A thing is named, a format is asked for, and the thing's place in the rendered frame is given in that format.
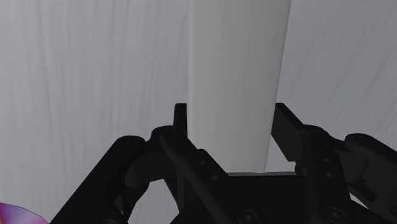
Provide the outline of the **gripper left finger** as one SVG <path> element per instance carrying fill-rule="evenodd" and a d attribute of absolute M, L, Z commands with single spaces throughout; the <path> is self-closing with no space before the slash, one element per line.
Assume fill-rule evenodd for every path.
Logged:
<path fill-rule="evenodd" d="M 128 224 L 153 181 L 164 180 L 178 214 L 170 224 L 267 224 L 257 206 L 205 151 L 187 138 L 187 105 L 148 141 L 118 138 L 50 224 Z"/>

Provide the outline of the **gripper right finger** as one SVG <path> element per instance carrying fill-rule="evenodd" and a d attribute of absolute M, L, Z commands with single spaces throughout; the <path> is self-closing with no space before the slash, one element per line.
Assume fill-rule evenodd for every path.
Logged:
<path fill-rule="evenodd" d="M 271 136 L 306 180 L 308 224 L 397 224 L 397 151 L 367 134 L 336 139 L 283 103 Z"/>

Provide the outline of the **white cylinder cup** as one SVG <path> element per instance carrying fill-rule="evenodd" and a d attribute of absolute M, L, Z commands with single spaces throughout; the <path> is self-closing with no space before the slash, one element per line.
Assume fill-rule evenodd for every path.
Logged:
<path fill-rule="evenodd" d="M 292 0 L 189 0 L 188 138 L 263 173 Z"/>

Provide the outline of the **pink purple disc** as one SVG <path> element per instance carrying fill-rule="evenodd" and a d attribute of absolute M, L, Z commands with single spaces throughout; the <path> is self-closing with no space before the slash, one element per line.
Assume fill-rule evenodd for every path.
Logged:
<path fill-rule="evenodd" d="M 49 224 L 43 217 L 20 206 L 0 202 L 0 224 Z"/>

